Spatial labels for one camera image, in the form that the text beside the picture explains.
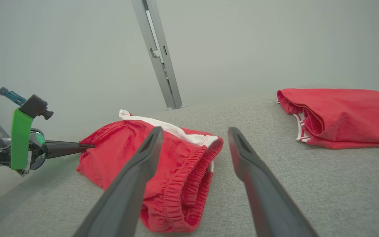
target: wrinkled red cloth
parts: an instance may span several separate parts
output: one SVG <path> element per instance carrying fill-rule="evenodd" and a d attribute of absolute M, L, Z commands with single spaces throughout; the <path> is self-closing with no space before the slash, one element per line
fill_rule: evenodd
<path fill-rule="evenodd" d="M 331 149 L 379 147 L 377 91 L 285 89 L 277 97 L 283 110 L 297 117 L 298 141 Z"/>
<path fill-rule="evenodd" d="M 155 126 L 164 139 L 158 168 L 147 182 L 140 219 L 152 232 L 191 232 L 201 220 L 213 176 L 213 159 L 223 139 L 207 132 L 179 128 L 159 120 L 120 111 L 121 121 L 108 124 L 81 143 L 94 144 L 80 157 L 77 171 L 107 190 Z"/>

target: bright green plastic part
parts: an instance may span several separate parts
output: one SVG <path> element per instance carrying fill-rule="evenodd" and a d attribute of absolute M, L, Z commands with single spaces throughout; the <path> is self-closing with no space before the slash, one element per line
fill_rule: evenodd
<path fill-rule="evenodd" d="M 24 170 L 27 166 L 29 152 L 30 129 L 33 118 L 14 110 L 13 125 L 11 131 L 11 169 Z"/>

